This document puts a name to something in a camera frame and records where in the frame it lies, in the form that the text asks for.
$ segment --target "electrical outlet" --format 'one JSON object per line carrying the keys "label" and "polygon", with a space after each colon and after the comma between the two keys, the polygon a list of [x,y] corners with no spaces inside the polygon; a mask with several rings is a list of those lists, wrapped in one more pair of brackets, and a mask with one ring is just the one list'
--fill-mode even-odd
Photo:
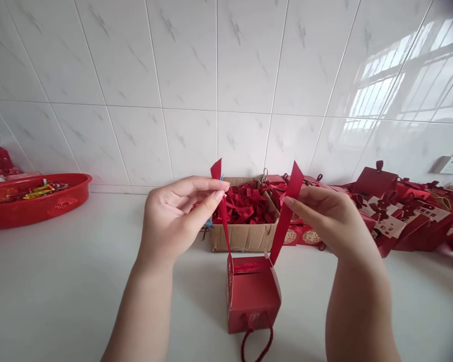
{"label": "electrical outlet", "polygon": [[453,157],[443,156],[438,160],[434,173],[450,173],[453,174]]}

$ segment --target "white tile wall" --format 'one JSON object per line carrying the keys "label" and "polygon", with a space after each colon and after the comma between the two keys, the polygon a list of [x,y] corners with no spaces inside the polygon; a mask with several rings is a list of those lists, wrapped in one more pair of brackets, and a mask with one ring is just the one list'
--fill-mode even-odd
{"label": "white tile wall", "polygon": [[218,110],[270,113],[286,0],[218,0]]}
{"label": "white tile wall", "polygon": [[0,0],[0,144],[148,194],[191,174],[418,181],[453,155],[453,2]]}
{"label": "white tile wall", "polygon": [[106,104],[160,107],[144,1],[77,0],[76,4]]}
{"label": "white tile wall", "polygon": [[146,0],[163,107],[216,110],[213,0]]}

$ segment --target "fingernail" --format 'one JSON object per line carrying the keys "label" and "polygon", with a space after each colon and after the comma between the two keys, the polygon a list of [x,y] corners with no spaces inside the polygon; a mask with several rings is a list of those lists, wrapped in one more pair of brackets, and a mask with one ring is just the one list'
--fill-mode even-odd
{"label": "fingernail", "polygon": [[287,204],[287,206],[292,206],[293,205],[293,198],[290,196],[285,196],[283,198],[283,201]]}
{"label": "fingernail", "polygon": [[218,191],[215,191],[215,194],[213,195],[213,197],[215,198],[215,200],[220,201],[224,194],[225,194],[225,191],[218,190]]}

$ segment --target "right hand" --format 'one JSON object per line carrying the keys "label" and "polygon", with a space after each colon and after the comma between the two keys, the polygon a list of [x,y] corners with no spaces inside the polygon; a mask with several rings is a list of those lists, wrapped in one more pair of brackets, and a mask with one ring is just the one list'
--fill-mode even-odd
{"label": "right hand", "polygon": [[298,200],[285,197],[283,201],[314,228],[339,259],[381,259],[369,230],[347,194],[308,186],[300,191]]}

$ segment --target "cardboard box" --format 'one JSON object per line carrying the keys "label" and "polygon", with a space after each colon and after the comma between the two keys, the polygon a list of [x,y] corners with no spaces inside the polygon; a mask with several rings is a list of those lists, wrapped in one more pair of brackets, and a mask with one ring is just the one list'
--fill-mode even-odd
{"label": "cardboard box", "polygon": [[[241,186],[257,178],[252,177],[225,177],[224,180],[230,182],[230,186]],[[272,248],[273,236],[277,229],[279,211],[272,202],[267,192],[262,194],[267,199],[268,211],[275,212],[274,224],[229,224],[228,233],[230,235],[230,248],[234,252],[269,252]],[[214,224],[211,230],[210,243],[211,252],[228,252],[227,240],[223,225]]]}

